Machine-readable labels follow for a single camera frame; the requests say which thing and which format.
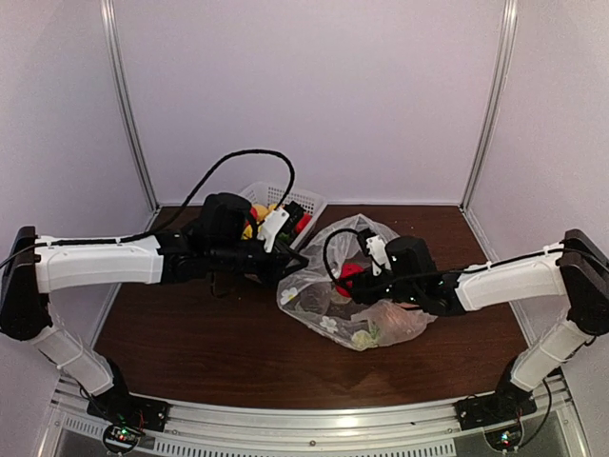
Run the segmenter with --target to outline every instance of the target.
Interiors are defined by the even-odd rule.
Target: white bracket
[[[381,239],[381,237],[379,235],[373,236],[372,238],[365,240],[365,243],[368,246],[368,253],[376,261],[376,263],[372,262],[372,274],[375,276],[381,274],[382,270],[379,268],[379,266],[387,270],[391,270],[391,264],[389,263],[387,253],[384,250],[385,242]]]
[[[258,227],[258,239],[265,242],[265,252],[271,252],[275,244],[279,230],[289,218],[289,213],[285,209],[275,209],[266,218],[265,221]]]

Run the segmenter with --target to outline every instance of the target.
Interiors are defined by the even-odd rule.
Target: flower pattern
[[[328,333],[335,333],[336,331],[338,331],[338,328],[336,327],[336,321],[334,319],[330,319],[327,316],[324,316],[322,318],[322,322],[320,323],[320,326],[322,326],[323,328],[325,328],[325,330]]]
[[[282,291],[282,298],[279,300],[279,303],[281,305],[287,305],[287,303],[296,298],[296,295],[298,295],[298,290],[296,288],[289,288],[286,290]]]
[[[353,333],[353,336],[351,337],[351,342],[353,343],[353,346],[355,346],[355,348],[357,348],[358,350],[373,348],[377,345],[377,342],[372,337],[372,335],[365,330],[358,330]]]

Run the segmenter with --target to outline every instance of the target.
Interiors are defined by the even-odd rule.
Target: vent grille
[[[171,443],[157,439],[154,451],[156,454],[167,457],[278,457],[282,453],[251,453],[243,451],[217,450],[209,447],[197,447],[185,443]],[[316,452],[307,452],[307,456],[316,455]],[[326,452],[323,455],[336,457],[456,457],[455,445],[452,440],[444,440],[438,443],[421,446],[409,446],[399,450],[385,452],[371,452],[363,454],[346,454],[338,452]]]
[[[284,191],[285,191],[284,189],[278,189],[278,188],[269,186],[268,191],[267,191],[268,195],[266,197],[266,201],[267,202],[279,202],[279,200],[284,195]],[[307,195],[302,195],[301,193],[290,193],[289,195],[287,195],[287,198],[285,198],[285,202],[289,203],[291,201],[298,203],[309,214],[313,214],[315,212],[316,201],[314,198],[311,198]]]
[[[101,438],[104,433],[104,428],[98,424],[90,422],[80,417],[67,416],[64,422],[64,428],[80,433],[81,435],[87,435],[91,438]]]

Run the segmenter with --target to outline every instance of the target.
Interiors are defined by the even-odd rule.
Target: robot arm
[[[508,365],[493,394],[456,404],[463,429],[534,412],[532,390],[583,345],[609,333],[609,260],[579,230],[520,258],[444,272],[436,270],[423,239],[399,237],[386,245],[379,240],[374,233],[360,233],[358,241],[374,268],[335,280],[356,302],[385,298],[454,316],[543,295],[569,298],[567,316]]]
[[[89,412],[113,424],[162,430],[165,402],[128,392],[120,369],[72,335],[49,312],[49,293],[60,288],[108,283],[168,284],[228,271],[253,274],[274,285],[306,259],[275,241],[290,217],[276,209],[257,231],[242,240],[250,204],[233,194],[209,195],[201,215],[181,229],[140,239],[58,239],[21,228],[2,278],[0,330],[27,341],[90,395]]]

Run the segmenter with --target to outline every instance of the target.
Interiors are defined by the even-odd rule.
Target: metal pole
[[[501,94],[505,86],[507,71],[512,59],[512,50],[514,49],[514,40],[516,38],[516,25],[518,22],[518,0],[505,0],[505,8],[503,9],[503,21],[501,23],[501,35],[499,42],[499,50],[497,52],[497,62],[495,63],[495,73],[493,75],[493,83],[491,93],[486,106],[486,114],[482,124],[481,136],[478,141],[476,157],[474,164],[467,180],[465,194],[461,202],[461,209],[467,211],[474,196],[476,185],[480,180],[484,159],[490,148],[493,129],[499,114],[499,103]]]
[[[131,155],[133,156],[135,169],[146,197],[148,209],[150,211],[155,211],[159,208],[159,203],[154,194],[154,188],[152,186],[152,181],[150,180],[144,153],[142,152],[142,145],[135,126],[133,110],[129,100],[125,68],[121,57],[116,20],[114,18],[114,2],[113,0],[101,0],[101,7],[104,32],[108,43],[110,65],[112,67],[112,75],[114,76],[114,86],[116,88],[119,109],[123,117],[123,124],[125,125],[125,132],[127,133]]]

